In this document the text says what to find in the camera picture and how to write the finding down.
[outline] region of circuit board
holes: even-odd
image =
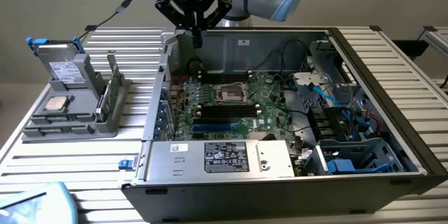
[[[283,124],[288,119],[288,113],[276,108],[269,100],[269,94],[275,86],[273,76],[267,73],[255,74],[244,83],[225,84],[203,84],[197,78],[189,77],[180,84],[183,92],[177,93],[177,104],[175,106],[176,140],[261,139],[264,135],[273,134],[277,140],[293,141],[295,135],[288,132],[292,131],[292,127]],[[225,106],[239,104],[257,104],[261,112],[256,117],[231,118],[232,130],[201,132],[201,138],[197,138],[193,132],[193,120],[200,118],[197,115],[199,105]],[[277,102],[277,106],[285,108],[284,103]],[[287,131],[281,129],[277,121],[281,122]]]

